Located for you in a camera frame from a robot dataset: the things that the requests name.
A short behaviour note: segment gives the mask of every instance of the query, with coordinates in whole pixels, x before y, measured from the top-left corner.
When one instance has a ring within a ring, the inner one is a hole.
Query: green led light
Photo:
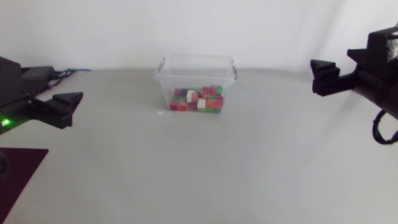
[[[8,119],[4,119],[3,121],[1,121],[1,126],[6,126],[10,123],[10,121]]]

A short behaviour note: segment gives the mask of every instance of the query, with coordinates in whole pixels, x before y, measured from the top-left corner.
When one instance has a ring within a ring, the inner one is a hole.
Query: white cube
[[[193,90],[188,90],[187,92],[187,102],[188,103],[192,103],[192,93],[194,93],[195,91]]]
[[[206,108],[206,99],[198,99],[198,108],[205,109]]]

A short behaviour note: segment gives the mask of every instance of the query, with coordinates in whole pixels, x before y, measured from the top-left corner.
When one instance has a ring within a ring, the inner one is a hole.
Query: green cube
[[[223,87],[220,85],[217,87],[217,94],[222,94],[223,93]]]
[[[172,102],[176,102],[176,103],[180,102],[180,97],[179,96],[173,96]]]

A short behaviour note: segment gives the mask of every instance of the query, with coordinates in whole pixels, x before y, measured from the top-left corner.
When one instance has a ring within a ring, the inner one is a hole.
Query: toy block
[[[216,95],[217,94],[217,88],[215,86],[210,87],[210,95]]]
[[[174,95],[181,96],[181,89],[175,89],[174,90]]]
[[[179,96],[173,96],[172,102],[176,102],[176,103],[180,102],[180,97]]]
[[[206,108],[206,100],[205,99],[198,99],[198,110]]]
[[[206,100],[206,112],[207,113],[214,112],[214,103],[215,103],[215,100]]]
[[[188,103],[192,103],[193,101],[192,101],[192,94],[194,93],[195,91],[193,91],[193,90],[188,90],[188,92],[187,92],[187,102]]]
[[[223,87],[220,85],[217,87],[217,94],[222,94],[223,93]]]
[[[192,103],[196,103],[198,101],[198,93],[193,92],[191,99],[192,99]]]
[[[188,93],[188,89],[182,89],[181,90],[181,96],[186,96]]]
[[[190,110],[197,110],[198,109],[198,105],[196,103],[189,103],[188,107]]]
[[[178,108],[180,111],[186,111],[187,110],[187,103],[186,102],[180,102],[178,104]]]
[[[214,109],[221,110],[223,109],[223,101],[222,100],[216,100],[214,103]]]
[[[171,111],[177,111],[177,110],[178,110],[178,103],[176,103],[176,102],[171,102],[171,103],[170,103],[170,110],[171,110]]]

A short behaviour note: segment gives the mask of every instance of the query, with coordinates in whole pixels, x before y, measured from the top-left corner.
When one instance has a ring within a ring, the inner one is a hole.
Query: white wall
[[[154,68],[167,53],[225,54],[238,68],[354,63],[347,48],[398,21],[391,0],[2,0],[0,55],[23,66]]]

